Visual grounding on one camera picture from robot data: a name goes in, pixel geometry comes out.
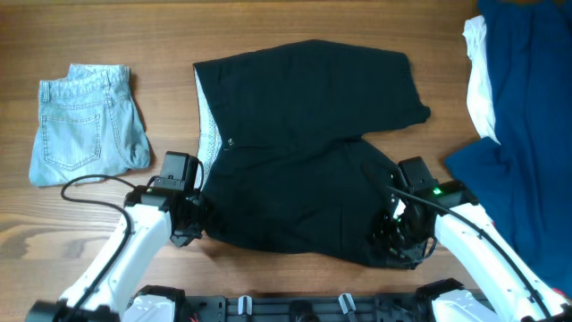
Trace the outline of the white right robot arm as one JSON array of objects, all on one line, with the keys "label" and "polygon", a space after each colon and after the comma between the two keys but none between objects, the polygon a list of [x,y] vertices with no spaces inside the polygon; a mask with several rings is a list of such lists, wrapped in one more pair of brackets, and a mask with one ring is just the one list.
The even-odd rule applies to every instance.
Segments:
[{"label": "white right robot arm", "polygon": [[476,196],[451,181],[405,191],[376,184],[396,207],[383,224],[390,250],[433,239],[462,264],[488,301],[482,304],[462,284],[450,279],[416,292],[419,313],[432,321],[569,321],[571,304],[551,289],[511,249]]}]

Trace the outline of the dark green shorts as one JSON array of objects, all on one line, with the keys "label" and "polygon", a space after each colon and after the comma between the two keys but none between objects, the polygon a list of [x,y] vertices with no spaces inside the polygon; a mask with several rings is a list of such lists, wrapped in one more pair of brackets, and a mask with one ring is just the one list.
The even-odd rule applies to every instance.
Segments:
[{"label": "dark green shorts", "polygon": [[194,66],[207,235],[412,268],[383,239],[395,164],[370,132],[431,114],[400,52],[308,40]]}]

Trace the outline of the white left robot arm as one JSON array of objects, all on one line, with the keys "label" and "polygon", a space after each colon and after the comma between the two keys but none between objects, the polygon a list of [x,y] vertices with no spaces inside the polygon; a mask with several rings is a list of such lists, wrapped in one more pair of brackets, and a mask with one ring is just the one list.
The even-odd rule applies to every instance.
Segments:
[{"label": "white left robot arm", "polygon": [[200,190],[140,185],[120,212],[115,231],[83,275],[58,301],[36,301],[28,321],[191,320],[183,290],[136,286],[167,243],[180,248],[202,237],[206,203]]}]

